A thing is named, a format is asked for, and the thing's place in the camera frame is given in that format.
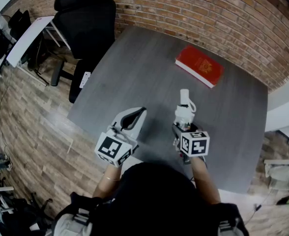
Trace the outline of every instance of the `red book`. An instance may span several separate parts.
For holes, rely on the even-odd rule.
[[[176,58],[175,64],[195,76],[208,87],[213,88],[224,71],[223,66],[206,54],[188,45]]]

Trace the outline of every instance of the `table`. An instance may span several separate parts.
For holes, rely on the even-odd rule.
[[[7,56],[7,61],[13,66],[17,67],[18,69],[22,70],[26,74],[28,74],[30,77],[32,77],[34,80],[39,82],[40,84],[46,86],[45,83],[40,81],[38,78],[36,78],[31,73],[27,72],[25,69],[23,69],[19,65],[19,61],[22,58],[23,54],[26,52],[28,47],[32,44],[32,42],[36,39],[36,37],[43,31],[46,30],[47,33],[51,36],[53,41],[60,47],[57,40],[53,37],[53,35],[49,32],[49,30],[46,28],[46,26],[51,23],[51,25],[54,27],[56,32],[59,34],[63,42],[66,44],[68,49],[70,50],[70,46],[68,45],[67,41],[64,39],[62,34],[59,32],[59,30],[56,28],[55,24],[52,22],[54,16],[48,16],[48,17],[40,17],[37,18],[30,27],[23,33],[23,35],[20,37],[20,39],[15,43],[15,46],[11,49],[9,55]]]
[[[245,193],[260,155],[267,87],[241,68],[202,48],[225,72],[209,89],[174,64],[186,41],[148,29],[127,28],[99,62],[68,118],[94,141],[119,112],[144,106],[147,117],[134,156],[167,163],[191,176],[172,146],[171,130],[180,89],[196,104],[194,123],[210,135],[206,157],[218,188]]]

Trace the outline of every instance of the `gold emblem on book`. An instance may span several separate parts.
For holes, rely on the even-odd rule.
[[[204,59],[203,62],[199,66],[199,70],[201,72],[204,72],[204,73],[211,72],[212,71],[212,64],[209,61],[207,61],[206,59]]]

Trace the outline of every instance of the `brick wall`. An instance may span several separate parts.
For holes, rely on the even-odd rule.
[[[272,91],[289,80],[289,0],[114,0],[116,34],[127,25],[199,45],[238,65]],[[32,19],[54,15],[54,0],[12,0]]]

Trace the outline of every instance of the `bracelet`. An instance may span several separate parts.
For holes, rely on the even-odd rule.
[[[115,182],[118,182],[118,181],[120,181],[120,179],[118,179],[118,180],[117,180],[117,179],[112,179],[112,178],[106,177],[106,176],[104,176],[104,175],[103,175],[103,177],[107,178],[108,180],[112,180],[112,181],[115,181]]]

